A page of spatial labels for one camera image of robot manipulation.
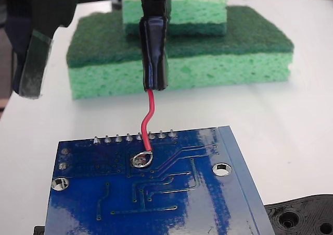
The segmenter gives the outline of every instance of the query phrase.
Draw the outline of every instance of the sponge stack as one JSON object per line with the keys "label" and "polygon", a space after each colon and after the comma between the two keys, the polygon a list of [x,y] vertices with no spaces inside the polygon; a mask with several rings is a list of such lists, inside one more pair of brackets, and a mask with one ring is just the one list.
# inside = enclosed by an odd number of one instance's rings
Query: sponge stack
{"label": "sponge stack", "polygon": [[[226,0],[171,0],[169,35],[225,35]],[[122,0],[125,33],[138,35],[141,0]]]}
{"label": "sponge stack", "polygon": [[[167,90],[288,79],[292,42],[249,7],[227,10],[226,36],[168,37]],[[126,36],[122,17],[113,11],[80,20],[67,54],[74,99],[143,92],[139,37]]]}

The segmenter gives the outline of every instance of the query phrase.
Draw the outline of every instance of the white surface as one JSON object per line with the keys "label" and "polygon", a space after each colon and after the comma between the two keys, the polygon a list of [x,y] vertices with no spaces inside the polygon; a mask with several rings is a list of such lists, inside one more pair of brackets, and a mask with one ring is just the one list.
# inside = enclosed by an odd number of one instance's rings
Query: white surface
{"label": "white surface", "polygon": [[[264,204],[333,194],[333,1],[229,0],[275,23],[296,48],[289,82],[156,93],[157,132],[230,125]],[[45,224],[58,141],[135,134],[146,94],[72,101],[66,52],[78,18],[109,3],[78,6],[58,29],[43,97],[13,95],[0,120],[2,234]]]}

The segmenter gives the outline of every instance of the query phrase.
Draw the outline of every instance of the screw hole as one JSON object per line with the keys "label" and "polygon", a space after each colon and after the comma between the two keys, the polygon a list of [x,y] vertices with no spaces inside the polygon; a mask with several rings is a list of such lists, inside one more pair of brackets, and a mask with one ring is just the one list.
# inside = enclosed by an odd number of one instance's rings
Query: screw hole
{"label": "screw hole", "polygon": [[333,227],[329,223],[323,223],[320,227],[320,231],[322,234],[332,234]]}
{"label": "screw hole", "polygon": [[226,163],[218,163],[213,166],[213,172],[217,176],[228,176],[231,171],[231,166]]}
{"label": "screw hole", "polygon": [[279,217],[279,222],[284,228],[291,229],[298,224],[299,218],[296,213],[286,212]]}
{"label": "screw hole", "polygon": [[51,188],[55,191],[63,191],[69,186],[69,180],[66,178],[56,178],[52,180]]}

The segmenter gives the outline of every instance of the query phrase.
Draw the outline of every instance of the blue circuit board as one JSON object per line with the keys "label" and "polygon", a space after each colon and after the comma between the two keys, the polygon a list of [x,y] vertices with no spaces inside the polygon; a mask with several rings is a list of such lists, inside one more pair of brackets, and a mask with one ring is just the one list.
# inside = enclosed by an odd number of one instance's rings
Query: blue circuit board
{"label": "blue circuit board", "polygon": [[155,134],[143,169],[131,165],[142,140],[121,138],[59,143],[53,180],[68,187],[50,191],[45,235],[274,234],[229,127]]}

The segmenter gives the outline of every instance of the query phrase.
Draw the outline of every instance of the red wire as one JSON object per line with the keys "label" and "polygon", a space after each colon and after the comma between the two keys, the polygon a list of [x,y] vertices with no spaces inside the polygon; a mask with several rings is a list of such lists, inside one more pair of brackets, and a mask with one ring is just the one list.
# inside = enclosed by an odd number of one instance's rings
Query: red wire
{"label": "red wire", "polygon": [[144,141],[144,145],[146,148],[146,151],[151,151],[149,136],[147,133],[147,124],[154,115],[155,112],[155,102],[154,102],[154,94],[152,93],[152,90],[147,90],[148,96],[149,96],[149,112],[147,116],[144,118],[141,124],[141,133],[142,133],[142,139]]}

